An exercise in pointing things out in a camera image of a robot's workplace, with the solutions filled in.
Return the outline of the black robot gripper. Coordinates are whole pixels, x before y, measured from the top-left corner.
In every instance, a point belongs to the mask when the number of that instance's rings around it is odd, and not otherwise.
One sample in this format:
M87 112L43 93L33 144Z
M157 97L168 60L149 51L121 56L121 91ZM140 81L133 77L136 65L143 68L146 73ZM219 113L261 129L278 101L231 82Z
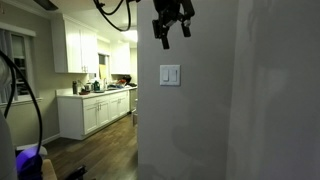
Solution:
M167 25L180 20L182 21L183 35L185 37L191 36L190 19L195 15L191 0L153 0L153 3L159 17L159 20L152 21L154 36L156 39L161 40L165 50L170 48L167 39L168 28L162 24Z

